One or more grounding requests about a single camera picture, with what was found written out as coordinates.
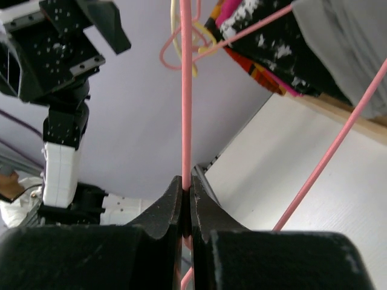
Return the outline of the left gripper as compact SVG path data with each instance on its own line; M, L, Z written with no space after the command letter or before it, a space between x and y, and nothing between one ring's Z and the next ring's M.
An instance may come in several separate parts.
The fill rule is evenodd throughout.
M1 92L22 102L74 86L105 58L84 29L94 25L116 54L131 48L114 1L28 1L1 10Z

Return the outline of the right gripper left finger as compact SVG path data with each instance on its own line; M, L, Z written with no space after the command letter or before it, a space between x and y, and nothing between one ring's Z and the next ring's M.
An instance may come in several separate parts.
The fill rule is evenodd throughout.
M43 225L1 236L2 289L179 289L181 178L126 225Z

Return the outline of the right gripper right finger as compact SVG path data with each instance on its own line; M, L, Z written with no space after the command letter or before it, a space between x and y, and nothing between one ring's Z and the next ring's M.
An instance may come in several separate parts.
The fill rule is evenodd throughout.
M197 177L190 188L196 289L373 289L343 234L252 231L234 220Z

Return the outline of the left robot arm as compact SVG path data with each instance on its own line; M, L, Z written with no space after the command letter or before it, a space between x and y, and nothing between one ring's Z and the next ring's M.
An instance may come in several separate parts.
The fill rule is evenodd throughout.
M95 27L116 54L131 48L113 1L2 1L1 92L48 108L45 171L19 179L1 166L1 215L9 228L37 224L124 224L124 200L79 182L89 119L88 79L105 58L85 35Z

